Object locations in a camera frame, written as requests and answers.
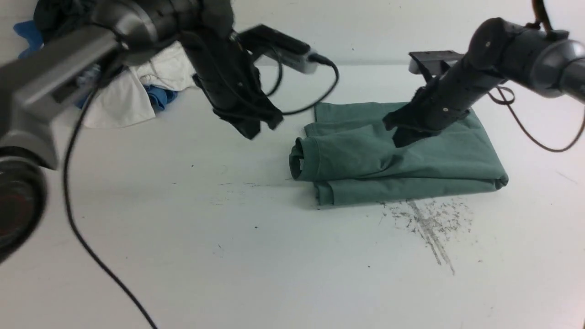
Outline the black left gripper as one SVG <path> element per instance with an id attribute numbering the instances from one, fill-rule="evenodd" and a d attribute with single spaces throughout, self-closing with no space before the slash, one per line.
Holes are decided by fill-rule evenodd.
<path id="1" fill-rule="evenodd" d="M 249 140 L 261 132 L 262 122 L 274 130 L 283 121 L 283 112 L 262 90 L 256 58 L 237 39 L 192 37 L 194 83 L 213 113 Z"/>

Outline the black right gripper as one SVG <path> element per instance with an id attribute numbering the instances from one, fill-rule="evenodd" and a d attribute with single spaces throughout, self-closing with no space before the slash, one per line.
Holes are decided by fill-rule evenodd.
<path id="1" fill-rule="evenodd" d="M 410 102 L 383 118 L 384 127 L 395 130 L 392 139 L 397 148 L 437 137 L 468 116 L 470 91 L 462 83 L 421 87 Z"/>

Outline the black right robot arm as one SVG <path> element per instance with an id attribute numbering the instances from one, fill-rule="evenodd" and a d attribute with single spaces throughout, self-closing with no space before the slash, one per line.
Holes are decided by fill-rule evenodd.
<path id="1" fill-rule="evenodd" d="M 500 17 L 475 31 L 464 54 L 411 52 L 409 70 L 426 84 L 405 106 L 383 118 L 397 148 L 436 137 L 470 114 L 472 106 L 506 81 L 545 98 L 584 102 L 584 46 L 567 31 L 544 32 Z"/>

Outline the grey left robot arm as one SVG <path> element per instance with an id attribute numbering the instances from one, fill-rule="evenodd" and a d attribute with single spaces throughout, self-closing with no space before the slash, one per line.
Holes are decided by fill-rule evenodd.
<path id="1" fill-rule="evenodd" d="M 247 139 L 283 119 L 254 59 L 233 37 L 228 0 L 105 0 L 88 25 L 1 67 L 1 260 L 31 237 L 46 208 L 42 168 L 59 164 L 51 123 L 124 65 L 180 41 L 213 112 Z"/>

